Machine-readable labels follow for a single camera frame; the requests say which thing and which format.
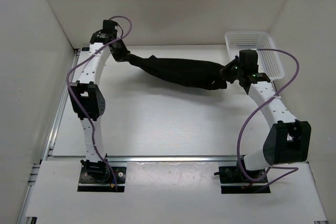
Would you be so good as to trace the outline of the black shorts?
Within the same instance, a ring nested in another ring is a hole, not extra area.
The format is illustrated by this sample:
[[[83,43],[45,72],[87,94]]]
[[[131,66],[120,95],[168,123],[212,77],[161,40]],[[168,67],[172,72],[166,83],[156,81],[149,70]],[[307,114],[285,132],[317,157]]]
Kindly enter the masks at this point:
[[[141,58],[133,54],[128,55],[127,61],[152,76],[184,87],[205,90],[227,88],[227,82],[222,73],[224,66],[215,62],[157,58],[154,55]]]

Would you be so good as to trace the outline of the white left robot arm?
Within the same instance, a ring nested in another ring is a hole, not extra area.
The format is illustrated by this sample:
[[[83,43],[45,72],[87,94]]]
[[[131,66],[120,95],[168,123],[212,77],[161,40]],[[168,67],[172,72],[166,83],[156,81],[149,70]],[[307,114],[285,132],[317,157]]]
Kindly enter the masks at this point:
[[[81,68],[80,76],[67,80],[68,91],[74,112],[80,119],[86,144],[86,159],[82,161],[86,173],[99,183],[116,185],[115,172],[109,165],[104,151],[101,118],[106,102],[99,89],[103,68],[110,56],[111,42],[119,41],[117,31],[100,30],[91,37],[89,56],[77,64],[71,72]]]

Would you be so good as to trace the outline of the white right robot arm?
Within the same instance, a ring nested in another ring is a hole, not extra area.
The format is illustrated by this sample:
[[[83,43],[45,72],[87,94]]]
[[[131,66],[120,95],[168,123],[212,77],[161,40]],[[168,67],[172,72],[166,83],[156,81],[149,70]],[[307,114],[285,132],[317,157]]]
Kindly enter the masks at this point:
[[[255,170],[306,161],[311,125],[308,121],[298,120],[285,107],[269,77],[258,71],[257,57],[247,59],[235,56],[225,66],[224,72],[228,74],[230,82],[238,81],[257,104],[258,108],[252,115],[261,112],[269,126],[269,133],[259,150],[245,156],[237,152],[236,177],[247,182],[254,177]]]

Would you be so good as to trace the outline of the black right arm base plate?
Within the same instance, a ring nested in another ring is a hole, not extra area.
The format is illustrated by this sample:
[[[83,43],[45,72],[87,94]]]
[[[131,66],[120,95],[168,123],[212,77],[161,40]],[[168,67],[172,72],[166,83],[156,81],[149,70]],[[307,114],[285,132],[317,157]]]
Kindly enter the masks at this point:
[[[221,194],[269,194],[268,178],[252,182],[240,170],[239,166],[219,166],[214,176],[220,180]]]

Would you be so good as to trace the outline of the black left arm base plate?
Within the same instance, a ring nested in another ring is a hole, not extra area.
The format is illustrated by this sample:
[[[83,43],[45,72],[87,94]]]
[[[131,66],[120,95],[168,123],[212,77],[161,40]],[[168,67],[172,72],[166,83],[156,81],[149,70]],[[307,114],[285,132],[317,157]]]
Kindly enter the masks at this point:
[[[102,193],[123,193],[127,168],[123,166],[112,166],[110,168],[102,162],[90,162],[81,160],[81,171],[78,179],[77,191],[79,192],[102,192]]]

